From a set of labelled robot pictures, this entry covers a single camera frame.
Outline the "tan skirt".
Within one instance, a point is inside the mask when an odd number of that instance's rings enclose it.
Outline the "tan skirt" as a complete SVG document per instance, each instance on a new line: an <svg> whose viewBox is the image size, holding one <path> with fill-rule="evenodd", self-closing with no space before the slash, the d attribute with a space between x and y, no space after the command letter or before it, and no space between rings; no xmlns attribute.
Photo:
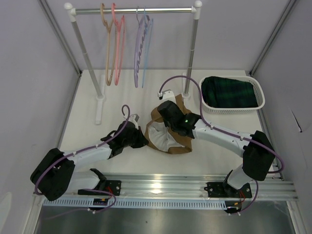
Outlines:
<svg viewBox="0 0 312 234"><path fill-rule="evenodd" d="M149 141L148 146L157 151L172 155L192 151L192 139L188 136L180 136L166 127L156 107L151 111L151 120L146 125L144 136Z"/></svg>

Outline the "light blue wire hanger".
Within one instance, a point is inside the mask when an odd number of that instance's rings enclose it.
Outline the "light blue wire hanger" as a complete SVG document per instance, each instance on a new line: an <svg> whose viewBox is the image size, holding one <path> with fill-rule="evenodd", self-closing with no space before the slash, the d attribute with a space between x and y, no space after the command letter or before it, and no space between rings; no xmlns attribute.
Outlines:
<svg viewBox="0 0 312 234"><path fill-rule="evenodd" d="M151 37L152 37L152 31L153 31L153 24L154 24L154 19L150 19L149 15L146 14L144 11L144 17L147 22L144 22L145 24L145 47L144 47L144 64L143 64L143 75L142 75L142 83L141 87L144 87L145 84L145 77L146 77L146 70L147 70L147 65L148 65L148 60L149 60L149 50L150 50L150 45L151 45Z"/></svg>

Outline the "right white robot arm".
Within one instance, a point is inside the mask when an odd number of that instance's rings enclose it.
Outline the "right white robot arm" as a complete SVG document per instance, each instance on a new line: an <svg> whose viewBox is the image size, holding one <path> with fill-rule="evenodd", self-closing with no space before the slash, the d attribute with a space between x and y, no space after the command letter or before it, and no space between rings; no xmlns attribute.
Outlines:
<svg viewBox="0 0 312 234"><path fill-rule="evenodd" d="M233 131L214 127L197 114L184 114L172 101L165 101L157 108L165 126L183 137L212 142L234 152L243 160L235 170L231 170L222 184L223 193L235 196L242 187L252 180L264 181L274 161L274 150L261 131L254 134L236 135Z"/></svg>

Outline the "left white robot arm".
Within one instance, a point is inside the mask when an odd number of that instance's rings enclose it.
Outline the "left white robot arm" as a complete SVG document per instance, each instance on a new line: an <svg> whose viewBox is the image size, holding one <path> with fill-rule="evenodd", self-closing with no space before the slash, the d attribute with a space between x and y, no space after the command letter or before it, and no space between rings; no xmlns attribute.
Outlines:
<svg viewBox="0 0 312 234"><path fill-rule="evenodd" d="M107 178L98 169L91 168L84 173L80 173L79 169L112 159L121 154L124 148L142 148L148 143L140 127L124 121L117 130L111 131L94 146L69 154L53 148L30 176L35 186L34 193L54 201L69 192L77 192L79 195L108 192L110 185Z"/></svg>

